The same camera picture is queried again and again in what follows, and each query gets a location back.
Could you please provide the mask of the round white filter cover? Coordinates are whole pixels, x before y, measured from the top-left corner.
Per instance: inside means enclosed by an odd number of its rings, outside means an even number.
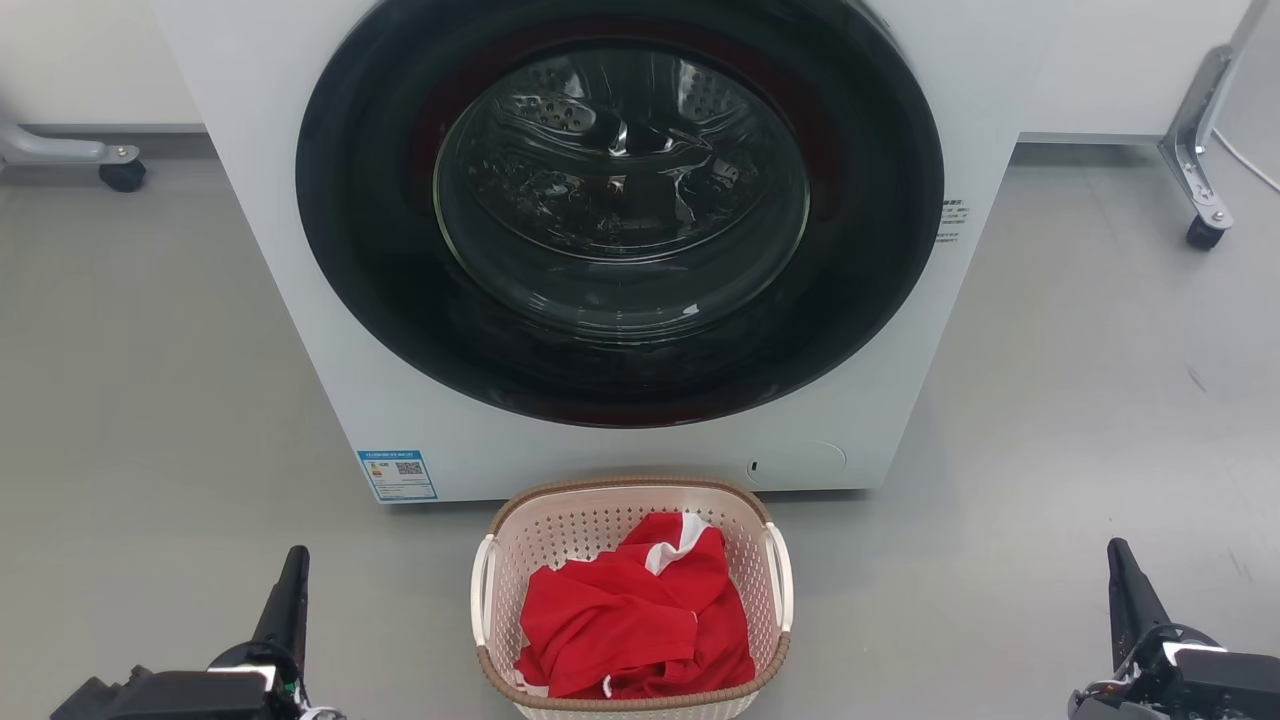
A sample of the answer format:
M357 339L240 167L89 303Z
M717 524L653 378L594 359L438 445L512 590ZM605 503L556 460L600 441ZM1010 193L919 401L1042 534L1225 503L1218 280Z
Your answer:
M844 488L845 452L817 439L786 442L756 451L748 462L748 478L765 491Z

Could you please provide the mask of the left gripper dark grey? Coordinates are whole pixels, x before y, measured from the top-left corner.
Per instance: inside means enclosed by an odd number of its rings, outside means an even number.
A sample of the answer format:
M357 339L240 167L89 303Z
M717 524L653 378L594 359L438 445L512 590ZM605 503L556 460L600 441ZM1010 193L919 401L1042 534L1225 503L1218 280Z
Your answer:
M131 720L346 720L305 698L310 551L289 548L251 641L202 671L154 673L131 691Z

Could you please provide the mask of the round black glass washer door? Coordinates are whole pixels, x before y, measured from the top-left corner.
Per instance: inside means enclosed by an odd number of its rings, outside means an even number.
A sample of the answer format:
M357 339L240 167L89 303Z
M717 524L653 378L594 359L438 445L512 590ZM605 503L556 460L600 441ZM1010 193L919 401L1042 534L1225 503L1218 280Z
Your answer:
M867 346L931 255L945 159L863 0L379 0L294 181L396 356L520 416L649 428Z

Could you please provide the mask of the red and white garment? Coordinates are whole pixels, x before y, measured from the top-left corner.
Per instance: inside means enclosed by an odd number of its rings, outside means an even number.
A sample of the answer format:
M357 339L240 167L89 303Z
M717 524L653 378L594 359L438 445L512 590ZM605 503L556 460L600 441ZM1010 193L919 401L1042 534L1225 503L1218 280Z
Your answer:
M616 550L540 568L521 609L518 688L553 700L654 700L753 680L748 615L719 528L646 515Z

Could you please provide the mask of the grey metal frame leg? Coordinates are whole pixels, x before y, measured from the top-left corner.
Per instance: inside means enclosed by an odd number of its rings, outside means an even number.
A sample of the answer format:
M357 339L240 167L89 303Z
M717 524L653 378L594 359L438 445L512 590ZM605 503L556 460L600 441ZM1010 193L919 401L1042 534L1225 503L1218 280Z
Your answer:
M1230 40L1211 47L1204 54L1179 109L1157 143L1161 156L1196 211L1193 219L1203 217L1206 223L1226 232L1233 228L1234 218L1219 197L1204 169L1204 152L1211 140L1216 138L1248 170L1280 192L1280 184L1245 161L1216 131L1219 110L1228 96L1236 67L1245 54L1256 24L1263 18L1271 1L1249 0Z
M136 160L140 160L140 149L133 145L44 137L19 127L12 118L0 115L0 167L113 167Z

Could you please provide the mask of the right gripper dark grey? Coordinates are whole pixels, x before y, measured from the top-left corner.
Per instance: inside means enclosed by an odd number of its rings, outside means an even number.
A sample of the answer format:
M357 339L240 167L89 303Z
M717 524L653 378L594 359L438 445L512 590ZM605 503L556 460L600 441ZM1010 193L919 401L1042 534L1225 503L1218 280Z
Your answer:
M1114 675L1074 691L1068 720L1280 720L1280 659L1171 623L1124 538L1107 543Z

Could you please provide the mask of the beige perforated plastic laundry basket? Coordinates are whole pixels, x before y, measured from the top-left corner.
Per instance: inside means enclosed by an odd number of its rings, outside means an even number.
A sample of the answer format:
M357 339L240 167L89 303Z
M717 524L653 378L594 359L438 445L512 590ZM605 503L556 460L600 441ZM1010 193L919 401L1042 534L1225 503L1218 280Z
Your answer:
M549 700L521 691L518 611L530 577L543 566L617 550L644 516L669 511L691 512L724 533L756 675L728 689L668 700ZM527 489L494 516L470 577L480 667L524 720L739 720L783 666L792 620L788 548L765 505L748 489L707 478L605 477Z

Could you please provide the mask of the blue energy label sticker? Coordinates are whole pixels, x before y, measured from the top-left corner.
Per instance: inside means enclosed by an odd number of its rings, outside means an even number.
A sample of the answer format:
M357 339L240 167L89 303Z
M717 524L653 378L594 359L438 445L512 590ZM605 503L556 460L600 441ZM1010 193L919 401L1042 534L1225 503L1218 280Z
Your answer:
M379 503L426 503L438 493L419 450L357 451L360 466Z

